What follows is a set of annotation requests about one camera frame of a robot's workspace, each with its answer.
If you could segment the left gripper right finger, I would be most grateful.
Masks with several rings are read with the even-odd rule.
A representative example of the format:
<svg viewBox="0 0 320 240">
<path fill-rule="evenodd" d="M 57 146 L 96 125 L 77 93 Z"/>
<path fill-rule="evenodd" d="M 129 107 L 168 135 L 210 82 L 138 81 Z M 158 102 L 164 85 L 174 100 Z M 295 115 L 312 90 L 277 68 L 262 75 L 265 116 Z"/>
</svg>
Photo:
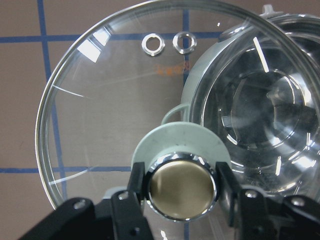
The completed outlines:
<svg viewBox="0 0 320 240">
<path fill-rule="evenodd" d="M 217 162 L 219 203 L 235 240 L 274 240 L 274 224 L 268 216 L 266 199 L 252 188 L 243 188 L 226 162 Z"/>
</svg>

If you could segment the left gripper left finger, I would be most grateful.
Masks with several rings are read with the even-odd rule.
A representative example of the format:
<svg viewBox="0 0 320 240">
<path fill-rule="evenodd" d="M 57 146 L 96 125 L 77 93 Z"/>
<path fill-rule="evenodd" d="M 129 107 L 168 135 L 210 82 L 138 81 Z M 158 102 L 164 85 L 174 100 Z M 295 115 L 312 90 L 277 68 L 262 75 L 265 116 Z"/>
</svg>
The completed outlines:
<svg viewBox="0 0 320 240">
<path fill-rule="evenodd" d="M 145 163 L 134 163 L 127 188 L 114 193 L 111 197 L 112 223 L 116 240 L 154 238 L 142 210 L 146 188 L 144 178 Z"/>
</svg>

